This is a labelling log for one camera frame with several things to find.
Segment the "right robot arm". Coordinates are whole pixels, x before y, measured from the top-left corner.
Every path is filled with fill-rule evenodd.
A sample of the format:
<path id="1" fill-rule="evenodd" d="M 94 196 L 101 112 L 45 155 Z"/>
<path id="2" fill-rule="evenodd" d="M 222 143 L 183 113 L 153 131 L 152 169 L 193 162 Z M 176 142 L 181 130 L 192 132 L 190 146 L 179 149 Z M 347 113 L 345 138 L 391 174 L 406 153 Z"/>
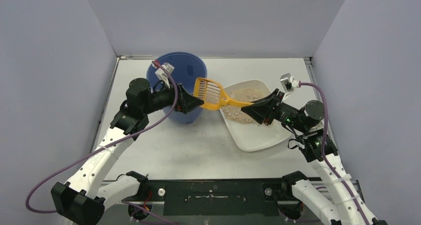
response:
<path id="1" fill-rule="evenodd" d="M 283 102 L 285 94 L 275 90 L 265 98 L 251 102 L 241 111 L 258 124 L 269 125 L 274 120 L 295 136 L 296 148 L 316 171 L 330 199 L 317 190 L 300 171 L 282 177 L 289 196 L 301 201 L 325 225 L 385 225 L 361 198 L 343 166 L 338 149 L 323 128 L 324 105 L 308 101 L 300 109 Z"/>

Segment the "blue plastic bucket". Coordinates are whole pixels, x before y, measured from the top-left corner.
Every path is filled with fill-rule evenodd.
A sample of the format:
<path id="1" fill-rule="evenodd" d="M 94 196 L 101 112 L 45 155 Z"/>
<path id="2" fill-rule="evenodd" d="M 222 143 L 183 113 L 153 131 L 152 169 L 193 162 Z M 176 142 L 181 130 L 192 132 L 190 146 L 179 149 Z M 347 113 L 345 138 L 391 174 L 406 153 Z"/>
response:
<path id="1" fill-rule="evenodd" d="M 176 83 L 181 83 L 184 88 L 193 93 L 196 78 L 207 77 L 207 67 L 198 56 L 188 52 L 171 52 L 157 58 L 161 64 L 169 63 L 174 67 L 171 76 Z M 188 114 L 173 111 L 168 119 L 180 124 L 193 123 L 202 112 L 202 108 L 196 108 Z"/>

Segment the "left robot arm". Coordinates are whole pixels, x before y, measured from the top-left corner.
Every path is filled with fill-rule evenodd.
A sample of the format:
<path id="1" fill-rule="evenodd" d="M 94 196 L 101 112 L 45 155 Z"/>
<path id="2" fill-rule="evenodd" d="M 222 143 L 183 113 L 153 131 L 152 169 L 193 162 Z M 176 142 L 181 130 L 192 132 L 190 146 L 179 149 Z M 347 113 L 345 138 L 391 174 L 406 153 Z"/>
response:
<path id="1" fill-rule="evenodd" d="M 147 79 L 133 79 L 126 91 L 126 100 L 96 153 L 65 183 L 57 182 L 53 186 L 51 194 L 57 213 L 78 225 L 95 225 L 108 208 L 140 193 L 147 179 L 134 171 L 104 187 L 101 184 L 121 154 L 145 130 L 149 114 L 166 107 L 187 114 L 203 103 L 180 83 L 152 91 Z"/>

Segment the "orange litter scoop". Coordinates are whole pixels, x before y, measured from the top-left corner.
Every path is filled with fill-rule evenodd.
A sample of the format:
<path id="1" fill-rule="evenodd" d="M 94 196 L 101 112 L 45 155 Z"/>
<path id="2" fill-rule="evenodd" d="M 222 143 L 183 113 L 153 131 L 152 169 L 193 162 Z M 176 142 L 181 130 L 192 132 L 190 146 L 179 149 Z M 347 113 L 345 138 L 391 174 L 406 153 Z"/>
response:
<path id="1" fill-rule="evenodd" d="M 206 110 L 219 110 L 224 106 L 242 108 L 253 104 L 232 99 L 219 82 L 203 77 L 196 78 L 193 96 L 204 101 L 201 107 Z"/>

